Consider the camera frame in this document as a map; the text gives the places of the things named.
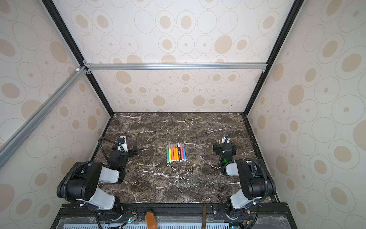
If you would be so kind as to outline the blue marker pen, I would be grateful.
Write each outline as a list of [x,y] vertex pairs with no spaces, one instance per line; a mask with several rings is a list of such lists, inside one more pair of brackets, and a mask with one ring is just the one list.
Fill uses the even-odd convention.
[[186,161],[187,160],[187,157],[186,157],[185,147],[182,147],[182,149],[183,149],[184,161]]

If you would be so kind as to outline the red-pink marker pen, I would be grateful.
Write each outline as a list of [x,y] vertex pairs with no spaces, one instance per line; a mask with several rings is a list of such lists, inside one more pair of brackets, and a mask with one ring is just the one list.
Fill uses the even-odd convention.
[[183,151],[183,145],[180,144],[180,154],[181,154],[181,160],[184,161],[185,160],[185,157],[184,157],[184,151]]

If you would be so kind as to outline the black white-capped marker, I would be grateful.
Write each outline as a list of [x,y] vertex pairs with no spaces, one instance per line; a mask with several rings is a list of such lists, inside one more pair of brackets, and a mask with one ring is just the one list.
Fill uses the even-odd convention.
[[182,161],[182,154],[181,154],[181,146],[180,146],[180,143],[177,144],[177,152],[178,152],[178,159],[181,162]]

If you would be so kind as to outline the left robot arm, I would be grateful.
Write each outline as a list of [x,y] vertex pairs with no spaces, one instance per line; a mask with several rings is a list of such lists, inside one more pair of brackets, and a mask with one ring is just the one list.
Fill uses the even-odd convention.
[[117,142],[100,137],[98,146],[107,164],[95,161],[76,162],[59,183],[57,197],[81,207],[90,206],[95,210],[121,214],[123,208],[119,198],[101,190],[98,185],[123,182],[128,159],[138,154],[137,142],[129,149],[125,136],[120,136]]

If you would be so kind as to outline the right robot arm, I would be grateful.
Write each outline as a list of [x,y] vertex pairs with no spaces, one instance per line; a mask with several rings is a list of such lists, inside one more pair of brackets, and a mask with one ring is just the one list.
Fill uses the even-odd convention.
[[219,156],[218,169],[227,176],[239,177],[240,189],[228,197],[226,209],[230,211],[247,209],[264,202],[276,193],[276,185],[261,159],[245,158],[234,160],[236,145],[227,141],[213,145],[213,152]]

